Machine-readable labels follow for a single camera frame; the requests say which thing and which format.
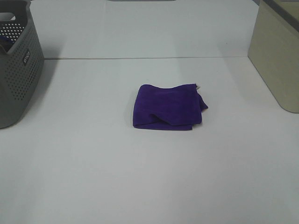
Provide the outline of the grey perforated laundry basket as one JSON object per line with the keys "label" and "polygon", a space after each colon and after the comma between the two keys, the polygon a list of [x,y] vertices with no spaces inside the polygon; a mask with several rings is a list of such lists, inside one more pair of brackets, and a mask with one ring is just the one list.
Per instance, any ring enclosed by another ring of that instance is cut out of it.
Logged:
{"label": "grey perforated laundry basket", "polygon": [[44,55],[29,0],[2,0],[0,11],[15,19],[0,22],[0,35],[14,41],[9,51],[0,46],[0,127],[17,123],[41,76]]}

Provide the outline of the beige storage bin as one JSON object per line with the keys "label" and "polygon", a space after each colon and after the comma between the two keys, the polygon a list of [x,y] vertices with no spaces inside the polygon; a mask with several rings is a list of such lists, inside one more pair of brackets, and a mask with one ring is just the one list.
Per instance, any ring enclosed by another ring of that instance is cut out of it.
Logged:
{"label": "beige storage bin", "polygon": [[248,57],[284,110],[299,112],[299,2],[262,0]]}

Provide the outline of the purple towel in basket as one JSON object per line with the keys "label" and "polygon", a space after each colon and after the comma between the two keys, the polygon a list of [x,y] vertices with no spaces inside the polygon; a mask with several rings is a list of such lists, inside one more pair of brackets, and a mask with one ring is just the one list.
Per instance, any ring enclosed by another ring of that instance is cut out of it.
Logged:
{"label": "purple towel in basket", "polygon": [[5,51],[9,51],[13,44],[14,41],[11,39],[7,38],[6,36],[0,36],[0,45]]}

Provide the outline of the purple towel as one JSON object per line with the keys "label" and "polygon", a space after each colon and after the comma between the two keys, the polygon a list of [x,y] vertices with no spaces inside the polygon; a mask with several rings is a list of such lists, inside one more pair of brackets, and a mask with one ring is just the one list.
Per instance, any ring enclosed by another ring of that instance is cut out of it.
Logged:
{"label": "purple towel", "polygon": [[196,84],[159,88],[140,87],[133,109],[133,127],[149,130],[188,131],[202,123],[208,109]]}
{"label": "purple towel", "polygon": [[14,41],[11,39],[7,38],[6,36],[0,36],[0,45],[5,51],[9,51],[13,44]]}

